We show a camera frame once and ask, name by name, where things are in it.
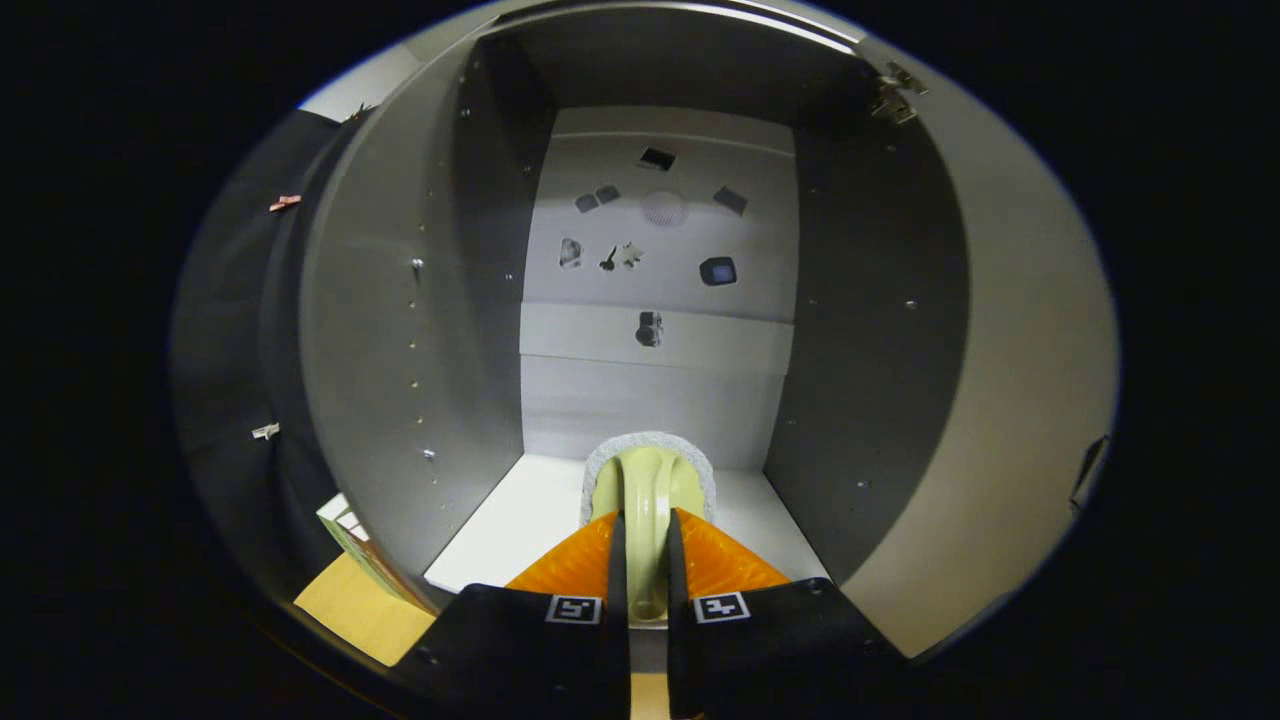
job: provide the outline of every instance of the wooden board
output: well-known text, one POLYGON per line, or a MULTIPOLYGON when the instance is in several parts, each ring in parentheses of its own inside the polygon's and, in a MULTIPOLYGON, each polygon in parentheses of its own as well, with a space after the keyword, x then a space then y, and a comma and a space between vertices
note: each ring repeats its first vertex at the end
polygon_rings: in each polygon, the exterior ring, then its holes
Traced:
POLYGON ((435 616, 393 597, 346 552, 293 601, 321 625, 383 665, 399 662, 435 616))
POLYGON ((631 720, 669 720, 671 696, 667 675, 659 673, 631 674, 631 720))

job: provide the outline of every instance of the white back wall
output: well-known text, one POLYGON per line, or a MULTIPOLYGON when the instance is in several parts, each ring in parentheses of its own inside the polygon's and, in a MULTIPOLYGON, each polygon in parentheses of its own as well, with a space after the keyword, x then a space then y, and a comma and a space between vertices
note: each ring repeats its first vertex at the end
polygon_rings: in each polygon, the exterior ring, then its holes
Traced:
POLYGON ((521 322, 525 451, 585 459, 604 439, 662 429, 717 468, 759 470, 777 416, 791 345, 799 210, 791 129, 677 108, 561 110, 543 163, 529 233, 521 322), (641 167, 648 147, 669 170, 641 167), (586 213, 575 200, 613 186, 621 197, 586 213), (728 187, 741 215, 716 202, 728 187), (676 227, 650 223, 644 199, 684 200, 676 227), (561 246, 582 249, 561 266, 561 246), (635 268, 613 247, 634 243, 635 268), (710 287, 699 265, 733 259, 737 282, 710 287), (662 345, 634 337, 641 311, 663 314, 662 345))

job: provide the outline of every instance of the fisheye lens view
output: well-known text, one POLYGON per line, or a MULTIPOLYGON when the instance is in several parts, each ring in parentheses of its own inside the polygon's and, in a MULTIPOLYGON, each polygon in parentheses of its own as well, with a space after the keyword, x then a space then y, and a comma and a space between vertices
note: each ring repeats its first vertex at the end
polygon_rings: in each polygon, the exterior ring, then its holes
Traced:
POLYGON ((982 97, 787 0, 404 32, 209 199, 169 327, 196 496, 348 689, 849 717, 1061 546, 1121 328, 982 97))

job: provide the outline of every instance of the dark object on wall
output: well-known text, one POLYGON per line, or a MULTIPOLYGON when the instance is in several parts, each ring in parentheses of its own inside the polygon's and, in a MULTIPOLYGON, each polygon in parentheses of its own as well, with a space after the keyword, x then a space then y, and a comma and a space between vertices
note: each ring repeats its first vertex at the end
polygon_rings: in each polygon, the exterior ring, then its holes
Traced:
POLYGON ((609 256, 600 261, 600 269, 604 270, 605 273, 612 273, 614 268, 613 256, 617 254, 618 254, 618 246, 614 245, 613 250, 609 251, 609 256))
POLYGON ((609 544, 607 598, 467 585, 397 670, 466 716, 628 717, 623 523, 609 544))
POLYGON ((1071 505, 1071 512, 1080 511, 1080 500, 1088 495, 1088 487, 1084 480, 1089 478, 1089 474, 1094 468, 1098 468, 1098 459, 1102 457, 1102 452, 1107 448, 1111 442, 1111 436, 1102 436, 1098 439, 1089 443, 1089 447, 1084 450, 1084 461, 1080 462, 1080 474, 1075 478, 1075 486, 1071 487, 1071 497, 1068 502, 1071 505))
POLYGON ((847 717, 905 661, 831 580, 690 598, 680 516, 667 530, 672 717, 847 717))
POLYGON ((561 269, 568 270, 582 264, 582 245, 566 237, 561 241, 561 269))
POLYGON ((640 156, 641 168, 650 168, 654 170, 667 172, 672 165, 676 164, 676 156, 666 150, 658 150, 657 147, 645 147, 644 155, 640 156))
POLYGON ((716 191, 716 195, 712 196, 712 200, 728 208, 740 218, 742 217, 742 213, 746 213, 746 199, 730 190, 727 184, 716 191))
POLYGON ((662 314, 653 310, 640 313, 640 327, 636 329, 636 341, 645 347, 658 347, 662 345, 662 314))
POLYGON ((595 197, 596 197, 596 200, 600 201, 600 205, 608 205, 609 202, 613 202, 618 197, 622 197, 622 193, 618 192, 617 187, 613 187, 612 184, 607 184, 607 186, 602 187, 600 190, 595 191, 595 197))
POLYGON ((579 196, 577 200, 573 201, 573 205, 577 205, 579 213, 589 213, 600 206, 600 204, 596 202, 594 195, 581 195, 579 196))
POLYGON ((709 286, 733 284, 737 282, 737 268, 732 258, 708 258, 698 266, 703 283, 709 286))

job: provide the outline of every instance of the dark gray side panel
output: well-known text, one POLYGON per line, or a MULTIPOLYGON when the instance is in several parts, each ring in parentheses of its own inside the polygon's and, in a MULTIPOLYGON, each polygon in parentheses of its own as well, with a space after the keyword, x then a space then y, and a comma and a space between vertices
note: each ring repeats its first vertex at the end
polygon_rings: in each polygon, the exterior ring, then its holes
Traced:
MULTIPOLYGON (((851 69, 847 79, 865 78, 851 69)), ((924 475, 955 395, 969 302, 946 168, 919 123, 872 120, 868 99, 827 96, 796 127, 796 329, 764 464, 837 584, 924 475)))
POLYGON ((311 462, 310 418, 280 361, 296 348, 287 333, 264 337, 282 329, 283 286, 297 269, 280 259, 306 208, 266 206, 319 191, 357 124, 284 117, 210 206, 174 301, 169 384, 189 479, 227 548, 275 600, 292 600, 339 548, 314 515, 337 491, 311 462), (252 438, 273 421, 283 429, 271 441, 252 438))
POLYGON ((493 44, 410 82, 329 200, 303 351, 339 486, 439 606, 422 571, 524 452, 521 274, 556 108, 493 44))

